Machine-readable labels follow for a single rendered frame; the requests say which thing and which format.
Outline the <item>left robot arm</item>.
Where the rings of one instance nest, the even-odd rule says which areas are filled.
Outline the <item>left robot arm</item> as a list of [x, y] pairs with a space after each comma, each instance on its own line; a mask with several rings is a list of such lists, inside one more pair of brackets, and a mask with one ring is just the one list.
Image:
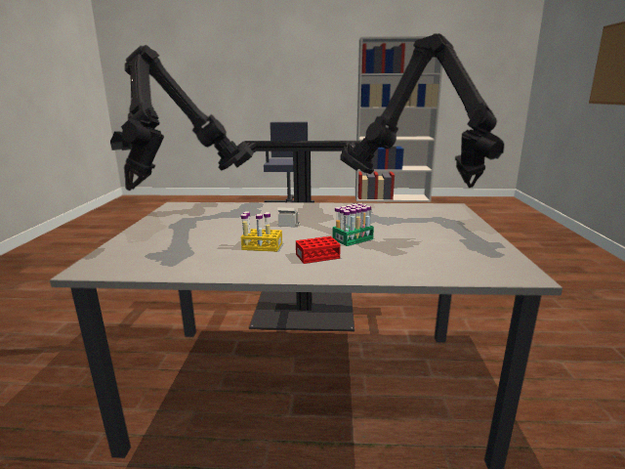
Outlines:
[[[395, 144], [398, 119], [423, 70], [432, 57], [435, 57], [441, 63], [465, 107], [470, 118], [468, 125], [474, 129], [462, 133], [462, 150], [475, 152], [474, 166], [484, 164], [484, 157], [499, 158], [504, 152], [504, 142], [491, 133], [496, 126], [497, 119], [470, 79], [453, 45], [441, 34], [438, 36], [435, 33], [416, 40], [413, 46], [415, 49], [411, 60], [386, 109], [380, 115], [384, 119], [377, 116], [375, 121], [368, 126], [366, 137], [355, 147], [348, 146], [348, 154], [368, 168], [372, 168], [372, 158], [377, 147], [389, 149]], [[426, 49], [425, 51], [425, 48], [432, 50]], [[391, 130], [385, 127], [386, 125]]]

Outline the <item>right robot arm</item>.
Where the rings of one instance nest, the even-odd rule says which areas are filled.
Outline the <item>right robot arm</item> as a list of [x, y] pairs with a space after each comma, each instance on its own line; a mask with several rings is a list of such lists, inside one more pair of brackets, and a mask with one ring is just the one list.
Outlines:
[[[151, 149], [158, 151], [164, 136], [161, 131], [154, 129], [160, 123], [151, 104], [149, 84], [151, 75], [189, 118], [194, 127], [192, 131], [199, 142], [206, 148], [215, 145], [221, 157], [219, 164], [223, 165], [242, 150], [243, 144], [237, 146], [231, 142], [226, 137], [227, 131], [223, 124], [212, 114], [205, 115], [193, 103], [164, 68], [158, 56], [156, 51], [144, 45], [126, 59], [125, 71], [129, 75], [131, 68], [131, 105], [128, 121], [121, 126], [122, 132], [117, 131], [112, 135], [111, 149], [131, 149], [128, 157], [137, 162], [145, 151], [141, 146], [148, 147], [148, 151]], [[207, 122], [210, 123], [202, 128]]]

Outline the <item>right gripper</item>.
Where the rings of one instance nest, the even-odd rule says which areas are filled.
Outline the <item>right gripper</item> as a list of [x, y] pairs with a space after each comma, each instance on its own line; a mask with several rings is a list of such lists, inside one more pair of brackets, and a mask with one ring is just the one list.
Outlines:
[[[153, 149], [148, 151], [147, 147], [144, 147], [144, 148], [145, 148], [145, 151], [139, 162], [129, 157], [126, 159], [124, 172], [125, 172], [125, 186], [126, 186], [126, 190], [128, 191], [133, 190], [137, 185], [139, 185], [143, 180], [145, 180], [149, 175], [151, 175], [151, 172], [152, 172], [151, 170], [152, 168], [155, 167], [155, 165], [152, 164], [152, 161], [154, 160], [157, 151]], [[136, 166], [136, 168], [134, 168], [134, 166]], [[130, 176], [129, 176], [129, 172], [130, 172]], [[139, 178], [133, 183], [134, 174], [137, 175]]]

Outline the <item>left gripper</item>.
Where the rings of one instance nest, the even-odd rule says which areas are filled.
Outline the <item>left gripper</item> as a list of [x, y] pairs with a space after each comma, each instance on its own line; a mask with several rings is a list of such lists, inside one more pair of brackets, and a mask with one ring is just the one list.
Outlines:
[[[465, 184], [467, 184], [469, 188], [472, 188], [474, 186], [477, 179], [483, 173], [483, 170], [485, 170], [484, 164], [474, 166], [474, 158], [475, 158], [474, 151], [464, 151], [462, 150], [462, 148], [461, 148], [461, 155], [455, 156], [455, 160], [457, 160], [456, 167], [460, 175], [462, 176]], [[470, 184], [470, 180], [473, 175], [476, 175], [476, 176], [473, 179], [472, 183]]]

